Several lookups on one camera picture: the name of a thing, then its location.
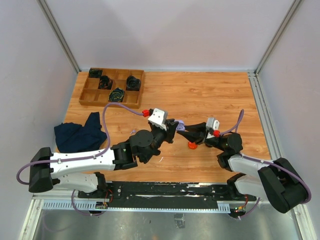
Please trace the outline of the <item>purple earbud charging case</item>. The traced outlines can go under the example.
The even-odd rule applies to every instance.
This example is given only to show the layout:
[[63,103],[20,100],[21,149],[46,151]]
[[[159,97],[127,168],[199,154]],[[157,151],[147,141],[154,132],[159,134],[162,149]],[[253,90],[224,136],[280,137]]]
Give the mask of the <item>purple earbud charging case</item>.
[[177,120],[178,125],[176,127],[176,131],[184,132],[186,130],[185,123],[183,120]]

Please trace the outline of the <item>orange earbud charging case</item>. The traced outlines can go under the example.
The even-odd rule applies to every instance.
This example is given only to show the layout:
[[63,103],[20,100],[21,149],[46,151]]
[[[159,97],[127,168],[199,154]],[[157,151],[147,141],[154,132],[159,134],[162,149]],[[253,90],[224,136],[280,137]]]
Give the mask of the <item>orange earbud charging case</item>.
[[196,143],[194,143],[194,142],[188,142],[188,147],[190,148],[190,149],[192,149],[192,150],[195,150],[197,147],[198,147],[198,145],[196,144]]

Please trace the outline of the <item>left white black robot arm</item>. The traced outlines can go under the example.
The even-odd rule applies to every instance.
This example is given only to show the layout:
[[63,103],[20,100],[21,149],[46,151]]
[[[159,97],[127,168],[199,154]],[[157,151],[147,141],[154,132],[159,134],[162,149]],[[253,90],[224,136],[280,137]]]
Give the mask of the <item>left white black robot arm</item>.
[[107,151],[65,154],[43,147],[30,161],[28,190],[44,193],[62,187],[101,198],[107,193],[107,185],[99,170],[127,170],[138,163],[146,164],[153,156],[160,155],[163,142],[173,143],[178,124],[173,118],[167,119],[163,126],[150,123],[150,130],[139,130]]

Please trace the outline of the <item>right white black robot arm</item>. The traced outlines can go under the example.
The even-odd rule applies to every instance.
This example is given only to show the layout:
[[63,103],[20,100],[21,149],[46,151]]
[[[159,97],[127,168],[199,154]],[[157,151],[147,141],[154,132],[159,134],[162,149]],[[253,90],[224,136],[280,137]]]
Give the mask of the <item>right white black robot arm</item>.
[[243,195],[266,199],[280,213],[311,200],[310,188],[286,158],[265,160],[245,155],[238,125],[225,132],[219,131],[219,125],[215,118],[194,125],[185,125],[180,120],[177,133],[192,145],[204,144],[221,151],[217,155],[219,166],[236,173],[227,180],[226,193],[230,199],[238,200]]

